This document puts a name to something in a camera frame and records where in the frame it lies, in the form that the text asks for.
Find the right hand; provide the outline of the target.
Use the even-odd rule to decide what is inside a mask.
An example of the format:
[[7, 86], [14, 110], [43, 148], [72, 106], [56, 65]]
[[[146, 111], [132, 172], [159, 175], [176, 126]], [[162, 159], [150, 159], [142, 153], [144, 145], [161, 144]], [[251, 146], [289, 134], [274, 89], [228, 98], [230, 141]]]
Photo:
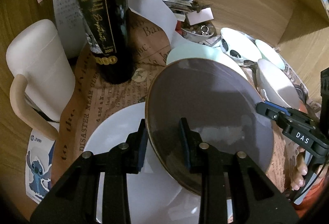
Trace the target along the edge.
[[307, 165], [305, 164], [305, 150], [299, 149], [299, 154], [296, 158], [296, 165], [291, 175], [291, 189], [299, 190], [305, 185], [305, 179], [303, 178], [308, 172]]

